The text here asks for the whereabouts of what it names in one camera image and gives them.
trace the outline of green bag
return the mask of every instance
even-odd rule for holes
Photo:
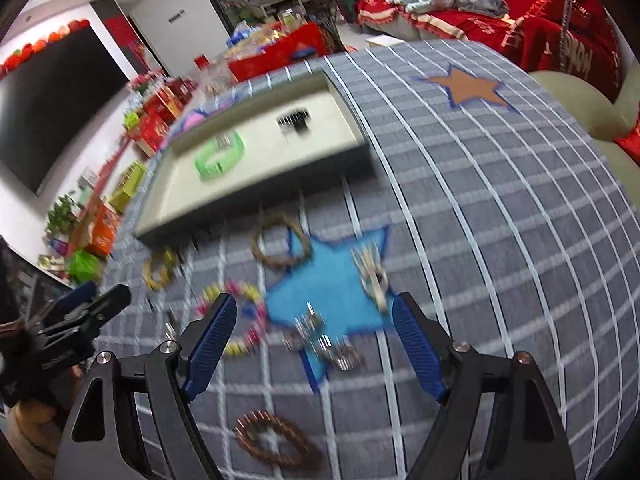
[[[68,260],[69,278],[77,283],[97,282],[102,277],[102,260],[85,250],[77,250]]]

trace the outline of television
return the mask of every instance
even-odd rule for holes
[[[39,194],[74,136],[126,83],[91,27],[49,44],[0,81],[0,161]]]

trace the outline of white tray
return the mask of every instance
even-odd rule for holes
[[[308,130],[283,130],[277,119],[306,108]],[[194,159],[213,137],[238,132],[244,156],[211,180]],[[146,193],[135,234],[152,243],[214,216],[253,207],[274,189],[286,193],[321,173],[348,171],[368,160],[366,135],[350,105],[324,71],[254,94],[204,121],[165,150]]]

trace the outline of woven ring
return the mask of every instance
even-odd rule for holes
[[[159,278],[153,277],[154,266],[158,260],[162,259],[162,265],[159,270]],[[178,263],[175,253],[167,248],[162,253],[154,253],[144,265],[142,265],[142,278],[145,280],[146,286],[151,290],[158,291],[165,288],[174,278],[174,267]]]
[[[293,444],[300,456],[272,453],[260,447],[258,433],[271,428]],[[256,410],[245,413],[238,419],[236,437],[240,447],[260,462],[279,465],[290,469],[313,469],[320,458],[316,446],[311,444],[300,430],[290,422],[269,412]]]
[[[260,250],[260,247],[258,247],[260,236],[262,236],[265,231],[278,225],[285,225],[298,237],[298,240],[300,240],[302,244],[302,254],[294,254],[293,256],[267,256]],[[305,260],[308,260],[311,257],[313,249],[311,247],[311,240],[305,235],[299,224],[285,214],[275,214],[264,219],[260,225],[258,225],[258,228],[251,238],[251,252],[254,258],[265,267],[273,270],[283,270],[295,267]]]

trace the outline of red blanket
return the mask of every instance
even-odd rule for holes
[[[407,14],[385,0],[361,0],[358,12],[361,23],[389,23],[400,14],[413,26],[441,38],[479,41],[526,72],[558,70],[562,15],[558,0],[547,5],[546,12],[538,12],[546,0],[505,1],[510,6],[511,22],[457,10]],[[621,84],[620,51],[607,13],[599,0],[574,0],[572,13],[566,42],[569,72],[613,101]]]

